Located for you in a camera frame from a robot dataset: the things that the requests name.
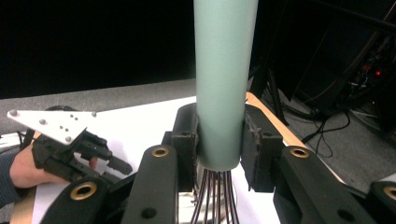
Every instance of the green tube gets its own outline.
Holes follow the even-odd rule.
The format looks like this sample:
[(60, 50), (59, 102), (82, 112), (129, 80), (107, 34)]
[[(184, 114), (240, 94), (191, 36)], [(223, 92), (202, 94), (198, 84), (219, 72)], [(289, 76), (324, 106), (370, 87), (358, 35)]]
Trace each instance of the green tube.
[(239, 163), (258, 0), (194, 0), (198, 160), (227, 171)]

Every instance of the white paper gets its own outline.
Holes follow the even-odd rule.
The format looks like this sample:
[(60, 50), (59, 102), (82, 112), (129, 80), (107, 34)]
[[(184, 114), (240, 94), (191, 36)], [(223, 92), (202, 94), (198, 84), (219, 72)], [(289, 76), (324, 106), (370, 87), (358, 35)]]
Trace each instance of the white paper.
[[(105, 138), (114, 155), (128, 161), (136, 172), (144, 151), (159, 145), (164, 132), (172, 131), (177, 110), (194, 102), (195, 97), (189, 97), (97, 113), (97, 122), (88, 131)], [(97, 170), (103, 172), (105, 168), (106, 165), (101, 162)], [(233, 183), (241, 223), (279, 223), (272, 201), (273, 194), (248, 192), (248, 184), (240, 166), (233, 170)], [(37, 187), (32, 223), (40, 222), (64, 188), (65, 185), (59, 184)]]

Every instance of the white metal plate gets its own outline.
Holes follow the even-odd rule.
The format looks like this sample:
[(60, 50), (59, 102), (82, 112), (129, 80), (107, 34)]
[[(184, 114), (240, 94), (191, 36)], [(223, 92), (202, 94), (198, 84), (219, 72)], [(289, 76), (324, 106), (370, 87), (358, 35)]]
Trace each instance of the white metal plate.
[(7, 117), (68, 146), (94, 121), (96, 113), (11, 110)]

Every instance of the metal screw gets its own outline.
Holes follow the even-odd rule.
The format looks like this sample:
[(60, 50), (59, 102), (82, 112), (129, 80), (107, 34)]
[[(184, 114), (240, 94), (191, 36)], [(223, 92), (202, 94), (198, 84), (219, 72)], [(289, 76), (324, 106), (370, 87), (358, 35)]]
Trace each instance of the metal screw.
[(15, 117), (15, 116), (18, 115), (18, 111), (15, 110), (15, 109), (13, 109), (13, 110), (9, 111), (9, 114), (10, 114), (12, 117)]

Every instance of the brass ring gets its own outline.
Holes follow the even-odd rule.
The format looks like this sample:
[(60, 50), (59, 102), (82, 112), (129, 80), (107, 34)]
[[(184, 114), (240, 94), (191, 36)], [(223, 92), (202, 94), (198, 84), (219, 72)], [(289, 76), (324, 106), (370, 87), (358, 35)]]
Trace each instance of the brass ring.
[(384, 191), (391, 199), (396, 201), (396, 187), (387, 186), (387, 187), (384, 187)]
[(91, 197), (97, 190), (97, 186), (93, 182), (82, 183), (70, 192), (70, 198), (75, 201), (80, 201)]
[(305, 149), (302, 149), (302, 148), (293, 148), (293, 149), (290, 151), (290, 153), (291, 153), (291, 155), (293, 155), (293, 156), (295, 156), (295, 157), (298, 157), (298, 158), (303, 158), (303, 159), (305, 159), (305, 158), (308, 158), (308, 157), (309, 157), (309, 152), (306, 151)]
[(164, 157), (169, 154), (169, 150), (165, 147), (160, 147), (151, 151), (151, 154), (155, 157)]

